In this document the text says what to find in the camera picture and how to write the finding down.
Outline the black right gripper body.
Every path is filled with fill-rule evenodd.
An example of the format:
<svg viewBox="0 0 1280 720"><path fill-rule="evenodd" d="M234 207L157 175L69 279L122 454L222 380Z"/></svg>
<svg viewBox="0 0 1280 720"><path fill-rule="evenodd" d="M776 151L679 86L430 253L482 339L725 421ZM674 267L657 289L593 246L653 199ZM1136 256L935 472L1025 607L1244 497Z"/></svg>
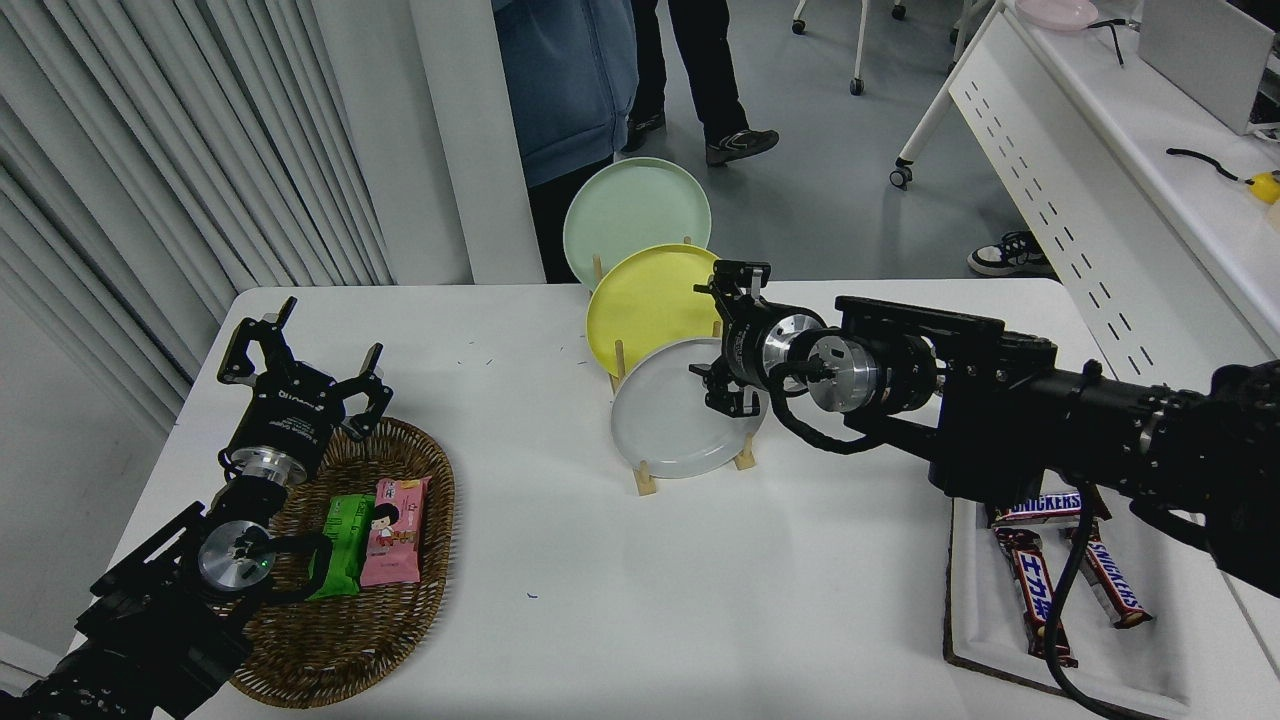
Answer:
<svg viewBox="0 0 1280 720"><path fill-rule="evenodd" d="M749 295L722 295L718 313L724 327L722 356L740 386L767 387L764 346L777 324L771 305Z"/></svg>

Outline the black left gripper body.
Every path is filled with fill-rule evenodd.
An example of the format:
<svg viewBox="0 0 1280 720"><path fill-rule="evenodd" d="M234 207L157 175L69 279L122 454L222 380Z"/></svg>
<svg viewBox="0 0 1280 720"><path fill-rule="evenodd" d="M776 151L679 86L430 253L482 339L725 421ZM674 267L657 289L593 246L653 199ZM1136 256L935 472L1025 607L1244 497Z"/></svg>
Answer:
<svg viewBox="0 0 1280 720"><path fill-rule="evenodd" d="M230 466L273 468L282 480L307 480L316 473L344 409L332 397L329 375L260 375L253 397L227 446Z"/></svg>

